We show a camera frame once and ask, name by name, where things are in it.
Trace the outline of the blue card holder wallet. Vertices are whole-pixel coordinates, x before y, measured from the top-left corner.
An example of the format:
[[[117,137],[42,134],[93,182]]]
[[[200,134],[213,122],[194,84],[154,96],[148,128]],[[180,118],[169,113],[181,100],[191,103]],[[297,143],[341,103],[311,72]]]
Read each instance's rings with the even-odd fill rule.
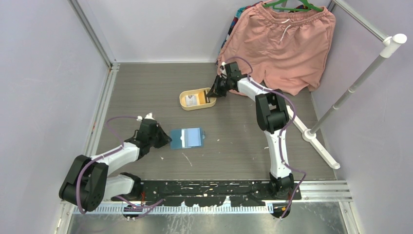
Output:
[[[204,146],[205,132],[200,127],[173,129],[170,137],[172,150],[199,148]]]

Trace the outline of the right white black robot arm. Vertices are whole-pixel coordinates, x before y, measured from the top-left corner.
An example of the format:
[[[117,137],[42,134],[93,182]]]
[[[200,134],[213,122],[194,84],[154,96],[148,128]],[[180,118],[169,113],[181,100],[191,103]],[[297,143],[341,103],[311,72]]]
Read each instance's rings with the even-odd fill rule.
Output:
[[[268,195],[276,200],[291,198],[296,186],[287,165],[285,127],[290,118],[283,95],[275,94],[248,74],[243,74],[236,62],[222,63],[220,71],[206,96],[225,97],[228,91],[233,90],[255,102],[257,124],[266,136],[270,153]]]

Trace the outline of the white credit card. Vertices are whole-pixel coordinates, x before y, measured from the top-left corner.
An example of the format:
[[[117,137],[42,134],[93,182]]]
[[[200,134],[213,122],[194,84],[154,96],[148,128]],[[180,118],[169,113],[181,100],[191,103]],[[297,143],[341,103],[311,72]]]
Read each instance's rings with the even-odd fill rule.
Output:
[[[184,97],[184,101],[187,107],[198,105],[198,95],[187,95]]]

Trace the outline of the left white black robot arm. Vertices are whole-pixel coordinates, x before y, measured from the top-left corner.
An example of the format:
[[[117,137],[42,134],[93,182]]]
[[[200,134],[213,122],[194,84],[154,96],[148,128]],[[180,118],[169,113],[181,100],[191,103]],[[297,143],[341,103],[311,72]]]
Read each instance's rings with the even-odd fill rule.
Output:
[[[121,167],[142,159],[151,148],[159,149],[172,142],[152,114],[134,117],[140,123],[132,137],[105,153],[77,156],[62,182],[58,196],[74,204],[82,214],[94,211],[102,201],[142,198],[141,178],[131,173],[111,174]]]

